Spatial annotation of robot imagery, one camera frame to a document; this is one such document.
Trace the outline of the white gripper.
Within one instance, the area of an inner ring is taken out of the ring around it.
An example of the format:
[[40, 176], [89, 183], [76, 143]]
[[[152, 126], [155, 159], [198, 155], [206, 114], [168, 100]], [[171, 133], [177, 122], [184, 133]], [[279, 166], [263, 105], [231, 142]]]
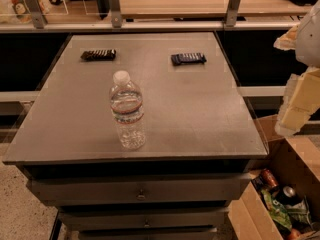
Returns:
[[275, 131], [280, 136], [298, 133], [320, 108], [320, 0], [301, 20], [278, 37], [273, 46], [294, 50], [296, 59], [308, 67], [301, 74], [292, 74], [285, 86], [283, 103], [277, 115]]

